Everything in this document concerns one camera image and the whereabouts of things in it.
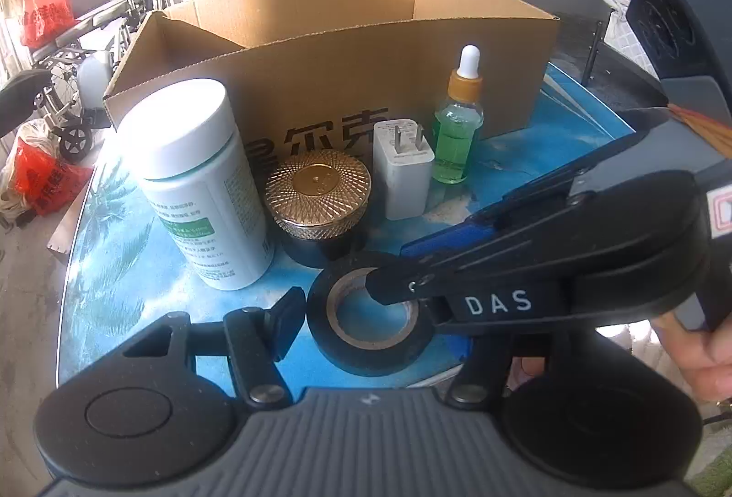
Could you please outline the person right hand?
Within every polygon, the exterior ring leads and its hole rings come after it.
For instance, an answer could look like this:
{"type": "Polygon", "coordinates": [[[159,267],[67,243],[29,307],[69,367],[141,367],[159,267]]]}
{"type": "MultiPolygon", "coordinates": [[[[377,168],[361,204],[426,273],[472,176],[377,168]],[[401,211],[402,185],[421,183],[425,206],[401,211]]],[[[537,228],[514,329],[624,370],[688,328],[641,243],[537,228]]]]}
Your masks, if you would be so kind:
{"type": "Polygon", "coordinates": [[[696,398],[730,399],[732,393],[731,317],[712,332],[690,332],[672,312],[651,321],[661,346],[678,367],[696,398]]]}

